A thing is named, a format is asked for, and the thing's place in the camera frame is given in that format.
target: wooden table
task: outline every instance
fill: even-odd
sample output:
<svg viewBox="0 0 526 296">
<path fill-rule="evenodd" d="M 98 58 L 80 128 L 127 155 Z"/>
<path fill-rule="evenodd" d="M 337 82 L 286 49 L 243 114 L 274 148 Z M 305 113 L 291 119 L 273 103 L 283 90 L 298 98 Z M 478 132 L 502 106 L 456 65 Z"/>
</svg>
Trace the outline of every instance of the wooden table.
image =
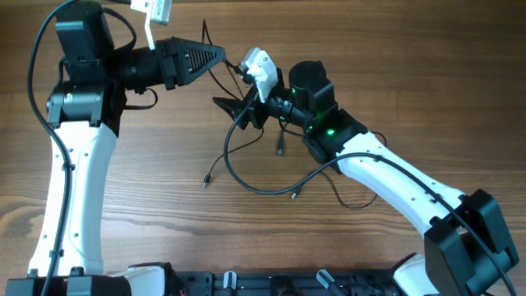
<svg viewBox="0 0 526 296">
<path fill-rule="evenodd" d="M 44 217 L 51 149 L 30 111 L 25 79 L 36 33 L 53 7 L 0 8 L 0 294 L 7 279 L 25 275 Z M 145 16 L 110 7 L 146 46 Z M 524 3 L 499 0 L 189 1 L 176 3 L 170 25 L 155 25 L 154 33 L 199 40 L 205 18 L 233 62 L 255 46 L 285 76 L 297 62 L 321 60 L 340 106 L 383 132 L 392 151 L 466 193 L 482 187 L 493 194 L 525 258 L 525 12 Z M 131 38 L 122 24 L 109 23 L 117 46 Z M 51 27 L 35 69 L 42 110 L 61 56 Z M 235 91 L 224 67 L 215 73 Z M 170 261 L 176 271 L 388 268 L 422 251 L 417 232 L 386 202 L 346 210 L 323 177 L 292 201 L 244 190 L 219 162 L 209 188 L 201 188 L 232 124 L 211 100 L 224 93 L 208 74 L 173 91 L 155 89 L 156 108 L 122 117 L 104 199 L 106 272 L 148 261 Z M 269 121 L 265 130 L 261 141 L 231 156 L 250 184 L 285 187 L 318 166 L 292 136 L 285 157 L 276 156 L 278 123 Z M 235 132 L 233 146 L 258 133 Z M 346 201 L 372 198 L 361 184 L 330 175 Z M 510 278 L 526 294 L 526 267 L 515 267 Z M 506 294 L 499 285 L 492 292 Z"/>
</svg>

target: white clip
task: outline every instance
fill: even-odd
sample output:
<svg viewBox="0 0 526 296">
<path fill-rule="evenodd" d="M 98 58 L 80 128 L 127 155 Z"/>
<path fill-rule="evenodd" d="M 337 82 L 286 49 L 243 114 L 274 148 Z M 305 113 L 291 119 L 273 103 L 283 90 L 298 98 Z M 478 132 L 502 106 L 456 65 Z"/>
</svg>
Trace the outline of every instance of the white clip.
<svg viewBox="0 0 526 296">
<path fill-rule="evenodd" d="M 238 274 L 233 271 L 227 271 L 224 273 L 223 278 L 223 289 L 236 289 L 238 284 Z"/>
<path fill-rule="evenodd" d="M 172 0 L 131 0 L 131 9 L 146 14 L 145 33 L 148 45 L 155 50 L 154 36 L 151 33 L 150 23 L 168 25 Z"/>
<path fill-rule="evenodd" d="M 278 69 L 265 50 L 253 48 L 241 62 L 241 68 L 254 78 L 261 103 L 265 103 L 270 91 L 278 84 Z"/>
</svg>

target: table surface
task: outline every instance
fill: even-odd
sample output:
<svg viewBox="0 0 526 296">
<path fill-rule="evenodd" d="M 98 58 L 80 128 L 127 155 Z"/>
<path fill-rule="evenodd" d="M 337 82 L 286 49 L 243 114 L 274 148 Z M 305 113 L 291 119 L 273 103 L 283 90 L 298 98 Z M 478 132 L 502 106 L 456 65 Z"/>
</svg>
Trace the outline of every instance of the table surface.
<svg viewBox="0 0 526 296">
<path fill-rule="evenodd" d="M 110 7 L 146 46 L 145 16 Z M 52 9 L 0 8 L 0 294 L 7 279 L 25 275 L 44 217 L 51 146 L 30 110 L 25 79 L 36 33 Z M 524 258 L 525 13 L 525 3 L 499 0 L 190 1 L 174 4 L 170 25 L 155 25 L 154 35 L 199 40 L 205 18 L 212 40 L 233 62 L 258 46 L 286 77 L 297 62 L 321 60 L 340 107 L 383 132 L 394 153 L 451 187 L 494 195 Z M 109 24 L 117 46 L 131 38 L 124 25 Z M 42 110 L 61 56 L 52 27 L 35 69 Z M 224 67 L 214 71 L 236 90 Z M 365 210 L 344 209 L 323 177 L 292 201 L 244 190 L 219 162 L 210 186 L 201 188 L 232 124 L 211 100 L 224 93 L 208 74 L 169 92 L 155 89 L 154 109 L 122 116 L 104 195 L 105 272 L 149 261 L 170 261 L 176 271 L 344 271 L 388 268 L 422 252 L 418 233 L 389 204 L 379 199 Z M 129 92 L 128 99 L 148 104 L 153 98 Z M 253 186 L 285 187 L 318 166 L 293 136 L 278 157 L 278 123 L 270 120 L 265 131 L 231 156 Z M 232 145 L 258 134 L 235 132 Z M 347 202 L 374 195 L 329 174 Z M 519 264 L 510 278 L 526 294 L 526 267 Z M 498 284 L 491 291 L 506 294 Z"/>
</svg>

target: wire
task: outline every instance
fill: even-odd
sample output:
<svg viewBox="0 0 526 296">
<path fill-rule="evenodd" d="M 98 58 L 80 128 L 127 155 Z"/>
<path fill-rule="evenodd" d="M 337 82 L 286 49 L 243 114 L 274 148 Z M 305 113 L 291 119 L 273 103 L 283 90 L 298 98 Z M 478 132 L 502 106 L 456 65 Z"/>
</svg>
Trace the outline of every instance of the wire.
<svg viewBox="0 0 526 296">
<path fill-rule="evenodd" d="M 418 186 L 423 188 L 425 192 L 429 193 L 431 195 L 431 197 L 433 197 L 436 201 L 438 201 L 441 205 L 443 205 L 450 212 L 451 216 L 462 227 L 464 227 L 471 234 L 471 236 L 475 239 L 475 241 L 478 243 L 478 245 L 480 245 L 482 250 L 486 253 L 486 255 L 490 259 L 491 263 L 493 263 L 493 266 L 496 268 L 496 271 L 499 273 L 499 275 L 501 276 L 502 280 L 504 281 L 506 287 L 508 288 L 508 290 L 510 292 L 510 295 L 511 296 L 516 296 L 516 292 L 514 290 L 513 285 L 511 284 L 510 278 L 504 272 L 502 267 L 499 265 L 497 259 L 495 258 L 495 255 L 493 255 L 493 253 L 490 251 L 490 249 L 487 247 L 487 245 L 482 241 L 482 239 L 478 236 L 478 234 L 471 228 L 471 226 L 469 226 L 468 223 L 464 219 L 462 219 L 462 217 L 460 217 L 459 214 L 457 214 L 454 211 L 453 207 L 451 207 L 446 201 L 444 201 L 444 199 L 442 199 L 440 194 L 432 191 L 424 182 L 422 182 L 420 179 L 415 177 L 407 169 L 404 169 L 399 164 L 396 164 L 395 162 L 393 162 L 391 160 L 388 160 L 388 159 L 384 158 L 381 155 L 375 155 L 375 154 L 367 153 L 367 152 L 353 152 L 353 153 L 347 153 L 345 155 L 340 155 L 340 156 L 335 157 L 334 159 L 326 162 L 325 164 L 323 164 L 320 168 L 318 168 L 315 171 L 313 171 L 312 173 L 310 173 L 303 180 L 297 182 L 296 184 L 294 184 L 294 185 L 292 185 L 290 187 L 286 187 L 286 188 L 280 189 L 280 190 L 261 190 L 261 189 L 254 188 L 254 187 L 246 184 L 245 182 L 243 182 L 239 178 L 239 176 L 237 176 L 236 173 L 233 171 L 232 166 L 230 165 L 230 162 L 228 161 L 228 153 L 226 153 L 226 152 L 228 152 L 228 143 L 230 142 L 230 138 L 232 137 L 234 129 L 239 124 L 239 122 L 242 120 L 242 118 L 245 115 L 245 113 L 247 113 L 248 109 L 252 105 L 252 102 L 253 102 L 253 99 L 250 99 L 248 101 L 247 106 L 245 106 L 245 108 L 242 110 L 242 112 L 239 114 L 239 116 L 236 118 L 236 120 L 234 120 L 232 126 L 230 127 L 230 130 L 228 131 L 228 134 L 227 134 L 227 136 L 225 138 L 225 141 L 224 141 L 224 152 L 225 152 L 224 162 L 225 162 L 225 164 L 227 166 L 228 171 L 232 175 L 232 177 L 236 181 L 238 181 L 238 183 L 241 184 L 241 186 L 243 186 L 244 188 L 246 188 L 249 191 L 252 191 L 252 192 L 255 192 L 255 193 L 258 193 L 258 194 L 263 194 L 263 195 L 283 194 L 283 193 L 290 192 L 290 191 L 302 186 L 303 184 L 305 184 L 306 182 L 308 182 L 309 180 L 314 178 L 314 176 L 319 174 L 322 170 L 326 169 L 327 167 L 329 167 L 332 164 L 337 163 L 340 160 L 344 160 L 344 159 L 347 159 L 347 158 L 353 158 L 353 157 L 368 157 L 368 158 L 372 158 L 372 159 L 374 159 L 376 161 L 382 161 L 383 163 L 390 165 L 391 167 L 393 167 L 393 168 L 397 169 L 398 171 L 400 171 L 401 173 L 403 173 L 406 177 L 408 177 L 411 180 L 413 180 Z"/>
<path fill-rule="evenodd" d="M 122 15 L 120 15 L 118 12 L 114 11 L 113 9 L 111 8 L 107 8 L 107 7 L 103 7 L 102 8 L 102 12 L 110 15 L 110 16 L 113 16 L 115 17 L 116 19 L 120 20 L 124 25 L 126 25 L 126 27 L 128 27 L 128 29 L 130 30 L 131 32 L 131 35 L 133 36 L 133 39 L 130 41 L 129 44 L 126 44 L 124 46 L 122 46 L 121 48 L 119 49 L 116 49 L 115 51 L 116 52 L 120 52 L 120 51 L 129 51 L 131 52 L 132 49 L 135 47 L 135 44 L 137 42 L 137 33 L 135 32 L 135 29 L 133 29 L 133 25 L 130 24 L 130 22 Z"/>
<path fill-rule="evenodd" d="M 117 4 L 127 4 L 127 5 L 132 4 L 132 1 L 128 1 L 128 0 L 106 0 L 106 1 L 117 3 Z"/>
<path fill-rule="evenodd" d="M 279 127 L 281 127 L 281 130 L 282 130 L 283 132 L 287 132 L 287 133 L 289 133 L 289 134 L 291 134 L 291 135 L 294 135 L 294 136 L 303 136 L 303 134 L 301 134 L 301 133 L 297 133 L 297 132 L 289 131 L 287 128 L 285 128 L 285 127 L 283 126 L 283 123 L 281 122 L 281 120 L 278 119 L 278 122 L 279 122 Z"/>
<path fill-rule="evenodd" d="M 29 71 L 27 73 L 27 94 L 29 96 L 29 101 L 31 104 L 31 108 L 33 109 L 33 112 L 35 113 L 35 116 L 39 120 L 40 124 L 44 128 L 44 130 L 51 136 L 53 141 L 57 144 L 58 149 L 60 150 L 60 153 L 62 154 L 62 159 L 64 160 L 64 193 L 62 197 L 62 205 L 60 209 L 60 216 L 58 217 L 58 226 L 57 226 L 57 234 L 55 235 L 55 241 L 53 244 L 53 251 L 51 256 L 51 262 L 49 263 L 49 269 L 48 269 L 48 275 L 46 277 L 46 280 L 44 282 L 44 287 L 42 288 L 42 296 L 45 296 L 48 293 L 49 286 L 51 283 L 51 279 L 53 277 L 53 274 L 55 273 L 55 268 L 57 266 L 58 257 L 60 256 L 60 247 L 62 245 L 62 236 L 64 234 L 65 229 L 65 221 L 66 221 L 66 215 L 67 215 L 67 205 L 69 203 L 70 194 L 71 194 L 71 183 L 72 183 L 72 160 L 70 159 L 70 155 L 67 152 L 66 145 L 62 142 L 60 137 L 57 135 L 57 133 L 48 125 L 46 120 L 44 119 L 44 116 L 42 116 L 42 113 L 39 111 L 39 107 L 37 106 L 35 102 L 35 94 L 33 93 L 33 74 L 35 72 L 35 60 L 36 60 L 36 54 L 39 51 L 39 45 L 40 40 L 42 39 L 42 36 L 44 35 L 44 32 L 46 28 L 49 25 L 49 22 L 57 15 L 57 13 L 63 9 L 64 7 L 77 2 L 78 0 L 70 0 L 68 2 L 65 2 L 55 8 L 54 11 L 52 11 L 49 16 L 46 18 L 44 23 L 42 24 L 42 27 L 40 27 L 40 31 L 36 36 L 35 40 L 35 46 L 33 47 L 33 53 L 31 54 L 30 58 L 30 66 Z M 59 78 L 61 76 L 62 71 L 62 64 L 59 63 Z"/>
<path fill-rule="evenodd" d="M 235 148 L 235 149 L 232 149 L 229 151 L 229 153 L 233 153 L 233 152 L 236 152 L 237 150 L 241 150 L 247 146 L 250 146 L 254 143 L 256 143 L 257 141 L 259 141 L 262 137 L 263 137 L 263 134 L 265 133 L 265 129 L 263 127 L 261 127 L 261 134 L 255 139 L 255 140 L 252 140 L 252 141 L 249 141 L 247 144 L 244 144 L 244 145 L 241 145 L 239 146 L 238 148 Z M 224 156 L 224 153 L 222 155 L 220 155 L 215 161 L 214 163 L 212 164 L 212 167 L 210 168 L 210 171 L 208 172 L 208 174 L 205 176 L 205 180 L 203 181 L 203 188 L 206 188 L 208 187 L 208 184 L 210 183 L 210 180 L 211 180 L 211 175 L 212 175 L 212 171 L 214 170 L 214 167 L 215 165 L 218 163 L 219 160 L 221 160 Z"/>
<path fill-rule="evenodd" d="M 152 109 L 155 105 L 157 105 L 157 101 L 159 101 L 159 97 L 157 96 L 157 92 L 155 90 L 152 90 L 151 88 L 147 88 L 146 90 L 149 90 L 154 94 L 155 102 L 153 104 L 149 105 L 143 105 L 143 106 L 137 106 L 137 105 L 126 105 L 124 106 L 125 110 L 147 110 Z"/>
<path fill-rule="evenodd" d="M 206 25 L 206 20 L 203 20 L 203 28 L 201 30 L 201 43 L 204 43 L 205 42 L 205 35 L 206 35 L 206 38 L 208 39 L 208 43 L 210 45 L 214 45 L 212 43 L 212 39 L 210 38 L 210 34 L 208 33 L 208 26 Z M 241 94 L 241 97 L 244 98 L 244 95 L 243 93 L 241 92 L 241 88 L 239 88 L 239 84 L 238 82 L 236 81 L 236 78 L 233 76 L 232 72 L 230 71 L 230 69 L 228 68 L 228 64 L 226 66 L 228 72 L 230 73 L 230 76 L 232 77 L 234 83 L 236 84 L 236 87 L 238 88 L 239 90 L 239 93 Z M 215 83 L 224 91 L 226 92 L 228 95 L 230 95 L 231 97 L 233 97 L 234 99 L 239 99 L 236 95 L 234 95 L 233 93 L 231 93 L 230 91 L 228 91 L 226 89 L 226 87 L 224 87 L 221 82 L 219 82 L 217 80 L 217 78 L 215 78 L 215 75 L 214 73 L 212 73 L 212 70 L 208 70 L 208 73 L 210 74 L 210 76 L 212 76 L 212 79 L 215 81 Z"/>
<path fill-rule="evenodd" d="M 57 81 L 57 84 L 55 85 L 55 88 L 61 86 L 62 82 L 64 81 L 64 61 L 65 60 L 66 58 L 61 58 L 60 61 L 58 62 L 58 81 Z"/>
<path fill-rule="evenodd" d="M 335 195 L 336 195 L 336 198 L 338 199 L 339 201 L 339 204 L 342 205 L 342 206 L 345 206 L 346 208 L 348 209 L 351 209 L 351 210 L 361 210 L 361 209 L 365 209 L 367 208 L 368 206 L 372 205 L 373 202 L 375 202 L 375 200 L 378 198 L 378 194 L 375 194 L 375 196 L 365 205 L 361 205 L 361 206 L 351 206 L 347 203 L 345 203 L 344 200 L 342 200 L 342 198 L 339 196 L 338 194 L 338 189 L 336 188 L 336 185 L 335 183 L 332 181 L 332 179 L 329 177 L 329 175 L 327 175 L 326 173 L 324 172 L 320 172 L 322 175 L 324 175 L 326 178 L 327 178 L 327 181 L 329 181 L 329 184 L 330 186 L 332 187 L 332 190 L 335 192 Z"/>
<path fill-rule="evenodd" d="M 279 140 L 278 140 L 278 155 L 282 155 L 283 154 L 283 150 L 284 150 L 284 132 L 288 132 L 288 133 L 290 133 L 290 134 L 292 134 L 294 136 L 303 136 L 303 135 L 299 134 L 299 133 L 296 133 L 296 132 L 291 132 L 291 131 L 287 130 L 284 127 L 284 125 L 282 124 L 281 120 L 278 120 L 278 122 L 279 122 L 279 126 L 281 127 L 281 134 L 279 135 Z M 383 140 L 384 140 L 384 146 L 387 147 L 387 139 L 385 138 L 385 136 L 381 132 L 374 132 L 374 131 L 370 131 L 370 132 L 374 133 L 374 134 L 376 134 L 378 136 L 381 136 L 383 138 Z M 346 208 L 348 208 L 348 209 L 351 209 L 351 210 L 365 209 L 366 207 L 370 206 L 378 198 L 378 194 L 375 194 L 375 196 L 367 204 L 362 205 L 362 206 L 351 206 L 351 205 L 345 203 L 344 200 L 342 200 L 341 196 L 338 193 L 338 188 L 336 188 L 336 185 L 333 182 L 332 178 L 329 177 L 329 175 L 324 173 L 324 172 L 320 172 L 320 173 L 325 176 L 327 181 L 329 181 L 329 184 L 332 187 L 332 190 L 335 192 L 336 199 L 338 199 L 339 204 L 344 206 L 344 207 L 346 207 Z M 298 187 L 296 189 L 296 191 L 293 194 L 293 199 L 295 199 L 300 194 L 301 191 L 302 191 L 302 186 Z"/>
</svg>

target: white plastic part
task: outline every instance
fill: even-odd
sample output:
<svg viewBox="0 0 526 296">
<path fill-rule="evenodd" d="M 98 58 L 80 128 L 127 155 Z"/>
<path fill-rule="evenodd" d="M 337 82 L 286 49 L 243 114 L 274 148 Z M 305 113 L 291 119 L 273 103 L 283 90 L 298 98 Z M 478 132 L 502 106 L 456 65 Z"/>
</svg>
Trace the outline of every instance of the white plastic part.
<svg viewBox="0 0 526 296">
<path fill-rule="evenodd" d="M 278 69 L 265 50 L 250 49 L 241 61 L 241 68 L 248 69 L 247 74 L 256 82 L 261 103 L 265 103 L 270 91 L 278 84 Z"/>
<path fill-rule="evenodd" d="M 438 183 L 422 173 L 385 148 L 376 139 L 376 136 L 370 132 L 353 137 L 344 144 L 344 150 L 338 153 L 337 156 L 352 152 L 369 152 L 374 155 L 382 155 L 384 158 L 395 162 L 412 173 L 434 192 L 440 194 L 454 209 L 461 203 L 459 197 L 463 193 L 460 190 Z M 429 223 L 431 218 L 435 216 L 444 218 L 449 214 L 449 211 L 444 206 L 438 202 L 433 202 L 431 196 L 426 194 L 424 189 L 413 180 L 382 161 L 376 162 L 369 157 L 350 157 L 338 161 L 338 165 L 342 173 L 347 177 L 353 178 L 369 187 L 373 192 L 389 202 L 411 222 L 422 236 L 431 228 Z"/>
<path fill-rule="evenodd" d="M 172 10 L 172 0 L 131 0 L 131 9 L 146 14 L 146 38 L 150 49 L 155 50 L 154 36 L 151 33 L 150 23 L 153 21 L 157 24 L 168 25 Z"/>
<path fill-rule="evenodd" d="M 231 285 L 228 285 L 228 278 L 229 277 L 232 277 L 232 282 L 230 283 Z M 238 274 L 235 273 L 234 271 L 227 271 L 224 273 L 224 278 L 223 278 L 223 289 L 236 289 L 236 287 L 238 286 Z"/>
<path fill-rule="evenodd" d="M 64 253 L 58 260 L 55 275 L 69 275 L 71 268 L 77 266 L 83 267 L 87 275 L 102 275 L 100 220 L 106 173 L 117 137 L 104 124 L 90 127 L 88 122 L 62 123 L 55 132 L 70 151 L 75 165 L 62 241 Z M 49 252 L 53 250 L 64 193 L 62 155 L 55 142 L 52 143 L 53 163 L 44 225 L 29 266 L 29 270 L 38 270 L 38 276 L 48 274 Z"/>
<path fill-rule="evenodd" d="M 327 270 L 318 271 L 316 273 L 316 279 L 325 289 L 328 289 L 330 284 L 335 282 L 335 278 L 333 278 Z"/>
<path fill-rule="evenodd" d="M 417 254 L 394 272 L 394 280 L 408 296 L 438 295 L 426 274 L 426 260 Z"/>
<path fill-rule="evenodd" d="M 110 276 L 124 276 L 130 283 L 133 296 L 164 295 L 164 269 L 160 266 L 132 267 Z"/>
</svg>

